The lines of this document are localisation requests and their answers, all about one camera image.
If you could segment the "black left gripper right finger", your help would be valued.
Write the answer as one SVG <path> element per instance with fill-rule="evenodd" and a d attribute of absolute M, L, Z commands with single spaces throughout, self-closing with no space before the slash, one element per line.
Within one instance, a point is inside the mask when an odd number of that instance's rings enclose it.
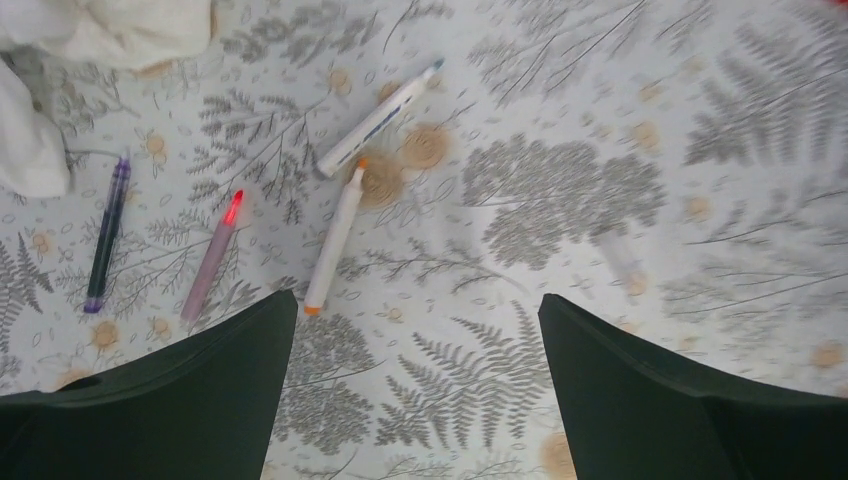
<path fill-rule="evenodd" d="M 732 375 L 565 298 L 539 312 L 581 479 L 843 479 L 847 402 Z"/>

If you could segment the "pink pen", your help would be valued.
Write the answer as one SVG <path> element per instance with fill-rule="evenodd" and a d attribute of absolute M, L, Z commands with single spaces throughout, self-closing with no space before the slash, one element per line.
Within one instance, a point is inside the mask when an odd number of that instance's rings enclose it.
<path fill-rule="evenodd" d="M 231 237 L 236 230 L 239 211 L 244 199 L 244 191 L 238 190 L 232 197 L 227 210 L 218 222 L 197 270 L 180 317 L 188 323 L 195 322 L 213 285 L 215 276 L 227 251 Z"/>

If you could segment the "white pen red tip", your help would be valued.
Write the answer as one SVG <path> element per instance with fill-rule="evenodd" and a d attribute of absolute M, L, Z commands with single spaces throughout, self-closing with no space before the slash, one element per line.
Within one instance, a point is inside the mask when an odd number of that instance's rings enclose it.
<path fill-rule="evenodd" d="M 327 230 L 320 256 L 305 295 L 303 311 L 307 316 L 318 315 L 324 306 L 335 272 L 357 215 L 363 195 L 362 180 L 368 160 L 358 160 L 350 181 L 345 185 L 332 222 Z"/>

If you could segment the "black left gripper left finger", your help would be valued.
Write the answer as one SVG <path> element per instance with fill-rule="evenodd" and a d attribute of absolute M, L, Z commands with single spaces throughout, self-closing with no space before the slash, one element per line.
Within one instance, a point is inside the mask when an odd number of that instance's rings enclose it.
<path fill-rule="evenodd" d="M 201 333 L 54 392 L 1 400 L 5 479 L 257 479 L 298 304 L 276 292 Z"/>

